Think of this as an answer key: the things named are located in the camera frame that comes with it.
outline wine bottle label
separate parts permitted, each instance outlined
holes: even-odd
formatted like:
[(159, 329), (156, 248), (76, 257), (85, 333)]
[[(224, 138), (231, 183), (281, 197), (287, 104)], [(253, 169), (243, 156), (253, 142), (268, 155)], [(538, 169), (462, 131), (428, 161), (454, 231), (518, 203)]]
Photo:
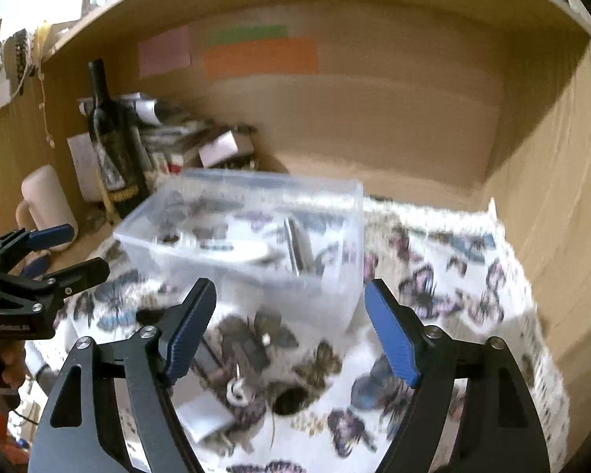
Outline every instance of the wine bottle label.
[(96, 155), (99, 159), (99, 165), (101, 166), (102, 181), (105, 184), (107, 190), (121, 190), (125, 187), (125, 180), (120, 174), (120, 171), (114, 165), (114, 162), (107, 154), (104, 147), (95, 142), (92, 144), (95, 148)]
[(134, 184), (124, 190), (110, 192), (110, 200), (112, 202), (122, 202), (122, 201), (126, 201), (127, 199), (131, 199), (132, 197), (137, 196), (137, 195), (138, 195), (138, 186)]

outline white cylinder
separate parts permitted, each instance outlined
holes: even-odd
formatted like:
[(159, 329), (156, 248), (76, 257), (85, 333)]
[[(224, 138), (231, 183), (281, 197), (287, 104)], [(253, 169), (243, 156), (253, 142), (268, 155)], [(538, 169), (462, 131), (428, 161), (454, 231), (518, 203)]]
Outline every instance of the white cylinder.
[[(19, 227), (27, 227), (26, 221), (33, 218), (37, 229), (47, 229), (55, 225), (70, 224), (74, 228), (76, 238), (79, 228), (72, 210), (65, 198), (61, 183), (54, 168), (50, 165), (40, 167), (22, 181), (22, 197), (24, 200), (17, 205), (16, 221)], [(52, 251), (65, 250), (66, 243), (52, 247)]]

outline box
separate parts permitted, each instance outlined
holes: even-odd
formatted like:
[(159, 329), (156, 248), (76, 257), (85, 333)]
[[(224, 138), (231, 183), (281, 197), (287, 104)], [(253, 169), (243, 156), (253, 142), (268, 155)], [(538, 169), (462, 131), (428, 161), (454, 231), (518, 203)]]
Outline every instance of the box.
[[(114, 235), (146, 275), (184, 288), (208, 277), (220, 302), (338, 332), (363, 290), (362, 205), (358, 181), (188, 169)], [(285, 221), (301, 269), (292, 264)]]
[(204, 167), (213, 167), (225, 160), (241, 156), (249, 156), (254, 152), (254, 146), (249, 133), (228, 130), (216, 140), (200, 147), (199, 158)]

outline black tool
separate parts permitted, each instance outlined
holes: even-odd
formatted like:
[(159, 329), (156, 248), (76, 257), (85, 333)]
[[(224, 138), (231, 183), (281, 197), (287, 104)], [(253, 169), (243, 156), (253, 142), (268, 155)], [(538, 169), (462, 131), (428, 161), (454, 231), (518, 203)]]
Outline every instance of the black tool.
[(129, 339), (98, 345), (80, 338), (38, 425), (30, 473), (136, 472), (120, 425), (114, 378), (125, 378), (151, 471), (202, 471), (167, 388), (187, 374), (216, 307), (214, 284), (199, 279), (181, 305)]
[(415, 387), (377, 473), (429, 470), (456, 378), (468, 379), (465, 404), (451, 459), (439, 471), (549, 473), (541, 422), (503, 339), (469, 343), (425, 327), (381, 279), (367, 284), (366, 309), (392, 371)]
[[(448, 473), (546, 473), (549, 461), (530, 393), (505, 342), (451, 339), (424, 327), (398, 305), (383, 282), (374, 285), (392, 319), (420, 350), (418, 377), (401, 429), (377, 473), (427, 473), (448, 412), (456, 378), (468, 388)], [(171, 405), (167, 387), (188, 371), (215, 307), (214, 285), (200, 279), (181, 306), (165, 312), (157, 327), (131, 338), (97, 345), (83, 337), (71, 350), (35, 439), (30, 473), (136, 473), (120, 426), (113, 387), (125, 378), (137, 431), (152, 473), (200, 473), (202, 468)], [(186, 346), (179, 345), (186, 341)]]
[[(74, 238), (68, 224), (41, 231), (19, 229), (0, 237), (0, 339), (48, 339), (55, 334), (53, 322), (63, 299), (104, 282), (110, 274), (108, 264), (95, 258), (39, 280), (13, 276), (8, 272), (32, 252), (48, 249)], [(0, 410), (8, 412), (19, 405), (17, 390), (2, 380), (0, 360)]]

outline circular hole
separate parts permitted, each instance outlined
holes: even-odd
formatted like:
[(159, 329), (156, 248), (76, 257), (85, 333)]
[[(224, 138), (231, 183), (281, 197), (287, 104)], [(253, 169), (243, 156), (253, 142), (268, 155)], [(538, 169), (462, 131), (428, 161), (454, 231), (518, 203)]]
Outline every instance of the circular hole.
[(279, 416), (292, 416), (309, 406), (309, 391), (303, 387), (293, 387), (282, 393), (271, 406)]
[(178, 241), (180, 241), (180, 235), (177, 233), (169, 233), (168, 235), (164, 235), (160, 241), (168, 245), (173, 245), (174, 243), (178, 243)]

